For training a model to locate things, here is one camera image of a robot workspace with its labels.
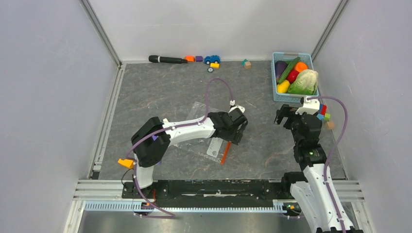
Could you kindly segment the clear zip top bag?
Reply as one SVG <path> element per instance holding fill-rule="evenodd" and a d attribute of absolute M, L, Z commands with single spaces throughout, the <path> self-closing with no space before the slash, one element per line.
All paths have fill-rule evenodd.
<path fill-rule="evenodd" d="M 198 122 L 204 118 L 205 114 L 206 105 L 196 101 L 189 111 L 187 120 L 190 122 Z M 185 152 L 190 152 L 196 156 L 202 156 L 216 163 L 221 163 L 227 142 L 220 138 L 211 137 L 213 134 L 211 120 L 197 124 L 194 128 L 200 130 L 199 133 L 195 133 L 195 139 L 179 142 L 175 144 L 175 146 Z"/>

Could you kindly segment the orange fruit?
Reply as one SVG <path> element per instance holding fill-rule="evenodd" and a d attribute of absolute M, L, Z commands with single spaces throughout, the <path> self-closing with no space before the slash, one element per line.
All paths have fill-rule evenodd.
<path fill-rule="evenodd" d="M 297 72 L 302 72 L 303 70 L 308 69 L 308 66 L 304 62 L 298 62 L 294 68 Z"/>

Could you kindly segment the red apple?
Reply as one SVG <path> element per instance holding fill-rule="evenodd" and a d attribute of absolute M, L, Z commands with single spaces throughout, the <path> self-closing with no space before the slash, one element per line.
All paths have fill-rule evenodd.
<path fill-rule="evenodd" d="M 296 78 L 297 78 L 298 75 L 299 75 L 299 71 L 293 69 L 293 70 L 291 70 L 290 73 L 287 75 L 286 80 L 287 80 L 290 84 L 292 84 L 292 83 L 295 82 L 295 80 L 296 80 Z"/>

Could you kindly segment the yellow bell pepper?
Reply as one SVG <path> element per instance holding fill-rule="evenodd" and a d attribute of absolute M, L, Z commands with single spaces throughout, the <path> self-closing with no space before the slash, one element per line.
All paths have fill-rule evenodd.
<path fill-rule="evenodd" d="M 282 83 L 279 83 L 277 85 L 276 90 L 280 94 L 285 94 L 287 93 L 289 87 L 290 87 L 290 82 L 288 80 L 284 80 Z"/>

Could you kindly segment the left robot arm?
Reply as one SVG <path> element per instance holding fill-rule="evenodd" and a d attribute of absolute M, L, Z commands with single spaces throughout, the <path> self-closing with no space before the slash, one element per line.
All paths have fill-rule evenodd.
<path fill-rule="evenodd" d="M 247 117 L 239 108 L 181 122 L 165 122 L 157 116 L 150 118 L 131 137 L 135 193 L 141 198 L 151 195 L 154 166 L 161 162 L 168 147 L 199 138 L 220 138 L 238 145 L 247 124 Z"/>

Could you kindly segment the green white cabbage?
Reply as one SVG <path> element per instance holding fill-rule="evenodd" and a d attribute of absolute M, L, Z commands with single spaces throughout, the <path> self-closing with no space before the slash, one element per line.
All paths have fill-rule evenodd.
<path fill-rule="evenodd" d="M 287 91 L 288 94 L 315 95 L 318 88 L 319 73 L 306 69 L 299 73 L 294 83 Z"/>

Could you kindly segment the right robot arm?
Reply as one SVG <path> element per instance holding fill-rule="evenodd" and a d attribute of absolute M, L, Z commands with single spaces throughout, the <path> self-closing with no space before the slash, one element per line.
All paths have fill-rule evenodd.
<path fill-rule="evenodd" d="M 319 144 L 322 121 L 314 114 L 299 114 L 287 104 L 276 112 L 275 124 L 283 118 L 285 129 L 291 131 L 293 153 L 300 172 L 286 172 L 282 177 L 281 193 L 294 198 L 313 233 L 358 233 L 347 216 L 330 177 L 327 156 Z"/>

